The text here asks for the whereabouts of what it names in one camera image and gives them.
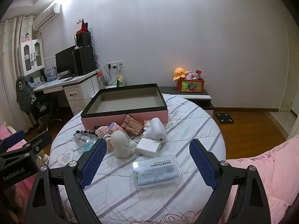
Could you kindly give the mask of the white air conditioner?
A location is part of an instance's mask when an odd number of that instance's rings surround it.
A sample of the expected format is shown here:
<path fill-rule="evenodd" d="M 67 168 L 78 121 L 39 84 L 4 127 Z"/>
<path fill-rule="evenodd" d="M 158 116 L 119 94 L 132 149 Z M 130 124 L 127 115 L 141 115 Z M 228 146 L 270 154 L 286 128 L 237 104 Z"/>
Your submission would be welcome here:
<path fill-rule="evenodd" d="M 33 29 L 38 31 L 44 24 L 52 18 L 58 16 L 61 12 L 61 4 L 54 3 L 45 9 L 33 22 Z"/>

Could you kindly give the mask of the white wall cabinet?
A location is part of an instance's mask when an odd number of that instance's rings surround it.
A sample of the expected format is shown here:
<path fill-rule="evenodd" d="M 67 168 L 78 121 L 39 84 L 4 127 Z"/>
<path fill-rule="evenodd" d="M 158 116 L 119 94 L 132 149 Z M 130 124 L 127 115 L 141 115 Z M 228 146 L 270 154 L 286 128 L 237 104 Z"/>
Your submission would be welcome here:
<path fill-rule="evenodd" d="M 27 76 L 45 68 L 43 43 L 41 39 L 34 39 L 21 43 L 18 47 L 21 63 L 21 74 Z"/>

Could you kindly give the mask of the black speaker box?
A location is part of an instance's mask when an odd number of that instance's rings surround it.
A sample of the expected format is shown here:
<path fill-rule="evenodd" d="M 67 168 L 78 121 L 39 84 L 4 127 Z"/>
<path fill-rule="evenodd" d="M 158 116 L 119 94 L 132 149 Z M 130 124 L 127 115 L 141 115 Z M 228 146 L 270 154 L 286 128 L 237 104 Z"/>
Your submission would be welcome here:
<path fill-rule="evenodd" d="M 80 32 L 75 35 L 75 43 L 77 47 L 92 46 L 90 32 Z"/>

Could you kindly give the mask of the red cartoon storage box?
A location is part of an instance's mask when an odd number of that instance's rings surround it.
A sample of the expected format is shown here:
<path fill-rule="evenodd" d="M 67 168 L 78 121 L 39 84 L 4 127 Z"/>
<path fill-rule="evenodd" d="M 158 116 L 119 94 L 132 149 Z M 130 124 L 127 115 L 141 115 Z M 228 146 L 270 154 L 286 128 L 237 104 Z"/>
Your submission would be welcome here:
<path fill-rule="evenodd" d="M 179 79 L 177 81 L 177 89 L 179 92 L 195 92 L 203 93 L 204 92 L 204 80 L 185 80 Z"/>

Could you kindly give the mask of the pink purple block model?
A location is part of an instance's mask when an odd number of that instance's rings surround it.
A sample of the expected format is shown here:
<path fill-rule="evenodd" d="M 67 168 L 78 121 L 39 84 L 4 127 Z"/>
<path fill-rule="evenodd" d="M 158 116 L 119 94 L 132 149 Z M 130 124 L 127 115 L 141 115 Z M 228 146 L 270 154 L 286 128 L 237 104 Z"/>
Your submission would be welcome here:
<path fill-rule="evenodd" d="M 115 122 L 112 122 L 112 123 L 108 126 L 108 128 L 110 129 L 110 131 L 111 131 L 112 133 L 114 133 L 114 132 L 117 131 L 117 130 L 124 131 L 124 129 L 121 128 L 121 127 L 120 127 L 118 124 L 116 124 Z"/>

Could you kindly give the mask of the rose gold metal cup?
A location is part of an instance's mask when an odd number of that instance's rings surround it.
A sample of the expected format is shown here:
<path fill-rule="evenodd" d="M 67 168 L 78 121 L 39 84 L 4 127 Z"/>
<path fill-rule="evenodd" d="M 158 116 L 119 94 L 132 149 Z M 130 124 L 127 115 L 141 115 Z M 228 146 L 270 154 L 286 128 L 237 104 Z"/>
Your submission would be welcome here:
<path fill-rule="evenodd" d="M 143 124 L 138 120 L 127 114 L 124 122 L 121 125 L 121 128 L 126 131 L 129 135 L 137 136 L 143 129 Z"/>

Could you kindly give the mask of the white handheld device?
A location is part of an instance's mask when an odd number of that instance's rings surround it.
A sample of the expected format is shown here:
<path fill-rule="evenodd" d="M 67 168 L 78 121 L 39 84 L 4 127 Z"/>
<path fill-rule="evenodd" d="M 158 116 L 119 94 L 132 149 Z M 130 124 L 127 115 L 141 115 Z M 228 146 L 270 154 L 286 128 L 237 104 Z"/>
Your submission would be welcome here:
<path fill-rule="evenodd" d="M 151 119 L 151 126 L 151 129 L 143 132 L 143 137 L 159 141 L 161 144 L 166 143 L 166 130 L 161 120 L 157 117 Z"/>

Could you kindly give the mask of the clear blue capsule ball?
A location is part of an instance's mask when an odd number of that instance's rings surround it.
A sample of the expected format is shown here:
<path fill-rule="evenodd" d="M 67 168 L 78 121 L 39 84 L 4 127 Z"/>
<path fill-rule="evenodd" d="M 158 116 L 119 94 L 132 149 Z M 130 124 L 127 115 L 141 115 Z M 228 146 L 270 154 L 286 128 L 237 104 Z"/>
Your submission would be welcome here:
<path fill-rule="evenodd" d="M 98 136 L 74 136 L 75 142 L 78 145 L 78 151 L 83 153 L 89 151 L 94 143 L 98 140 Z"/>

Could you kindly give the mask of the clear dental floss box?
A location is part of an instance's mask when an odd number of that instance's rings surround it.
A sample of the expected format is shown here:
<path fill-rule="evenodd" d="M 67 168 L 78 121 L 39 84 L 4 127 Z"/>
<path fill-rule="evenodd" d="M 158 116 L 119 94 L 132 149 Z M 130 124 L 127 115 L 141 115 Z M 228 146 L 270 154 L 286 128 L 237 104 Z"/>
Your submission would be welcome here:
<path fill-rule="evenodd" d="M 182 172 L 175 155 L 132 163 L 132 178 L 138 191 L 165 188 L 181 182 Z"/>

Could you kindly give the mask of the dark hanging jacket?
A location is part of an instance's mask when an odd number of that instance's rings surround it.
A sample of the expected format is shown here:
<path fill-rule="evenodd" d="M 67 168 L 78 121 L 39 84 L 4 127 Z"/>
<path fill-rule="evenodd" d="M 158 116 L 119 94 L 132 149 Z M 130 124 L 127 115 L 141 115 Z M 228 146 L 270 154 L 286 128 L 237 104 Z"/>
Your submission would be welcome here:
<path fill-rule="evenodd" d="M 16 80 L 16 96 L 21 111 L 29 115 L 36 97 L 24 76 L 20 76 Z"/>

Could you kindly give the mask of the white power adapter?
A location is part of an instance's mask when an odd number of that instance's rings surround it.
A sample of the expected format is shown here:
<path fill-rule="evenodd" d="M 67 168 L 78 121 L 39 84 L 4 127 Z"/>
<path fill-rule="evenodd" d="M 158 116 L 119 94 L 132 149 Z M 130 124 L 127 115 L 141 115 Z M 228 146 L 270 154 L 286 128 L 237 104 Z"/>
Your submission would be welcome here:
<path fill-rule="evenodd" d="M 141 138 L 136 146 L 136 153 L 147 157 L 157 157 L 160 149 L 161 143 L 159 141 Z"/>

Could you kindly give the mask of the black hair clip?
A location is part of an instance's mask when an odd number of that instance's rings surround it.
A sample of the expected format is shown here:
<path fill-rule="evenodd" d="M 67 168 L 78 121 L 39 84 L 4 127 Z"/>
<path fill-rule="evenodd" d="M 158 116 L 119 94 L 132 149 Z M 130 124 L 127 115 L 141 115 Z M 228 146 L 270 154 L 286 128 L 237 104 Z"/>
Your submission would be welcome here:
<path fill-rule="evenodd" d="M 80 135 L 80 136 L 96 136 L 96 133 L 95 133 L 95 131 L 77 130 L 73 135 L 74 136 L 76 136 L 76 135 Z"/>

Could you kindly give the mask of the white figurine toy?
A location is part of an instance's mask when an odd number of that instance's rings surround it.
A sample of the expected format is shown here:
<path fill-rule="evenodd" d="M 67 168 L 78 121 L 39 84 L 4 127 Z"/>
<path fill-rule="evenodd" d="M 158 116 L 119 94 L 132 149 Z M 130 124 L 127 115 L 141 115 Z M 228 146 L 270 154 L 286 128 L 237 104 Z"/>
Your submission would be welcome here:
<path fill-rule="evenodd" d="M 116 158 L 127 158 L 136 151 L 136 143 L 133 142 L 125 131 L 117 130 L 110 136 L 110 143 L 114 148 Z"/>

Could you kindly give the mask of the pink hair doll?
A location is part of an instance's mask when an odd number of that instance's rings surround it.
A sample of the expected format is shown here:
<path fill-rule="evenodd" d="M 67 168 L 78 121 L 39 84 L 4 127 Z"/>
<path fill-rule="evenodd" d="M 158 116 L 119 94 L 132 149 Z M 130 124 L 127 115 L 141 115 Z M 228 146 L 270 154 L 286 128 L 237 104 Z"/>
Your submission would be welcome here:
<path fill-rule="evenodd" d="M 112 131 L 108 126 L 101 126 L 95 131 L 96 135 L 99 138 L 102 138 L 107 143 L 107 152 L 111 152 L 113 150 L 113 146 L 110 143 L 110 137 L 112 134 Z"/>

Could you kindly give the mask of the white pink block model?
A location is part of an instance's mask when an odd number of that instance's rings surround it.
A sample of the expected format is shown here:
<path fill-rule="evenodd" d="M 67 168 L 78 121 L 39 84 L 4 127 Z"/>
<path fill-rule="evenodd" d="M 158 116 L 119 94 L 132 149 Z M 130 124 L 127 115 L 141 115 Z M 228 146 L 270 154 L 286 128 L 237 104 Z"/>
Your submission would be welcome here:
<path fill-rule="evenodd" d="M 149 130 L 149 129 L 151 129 L 151 120 L 145 120 L 144 122 L 143 122 L 143 129 L 144 129 L 144 131 L 147 131 L 147 130 Z"/>

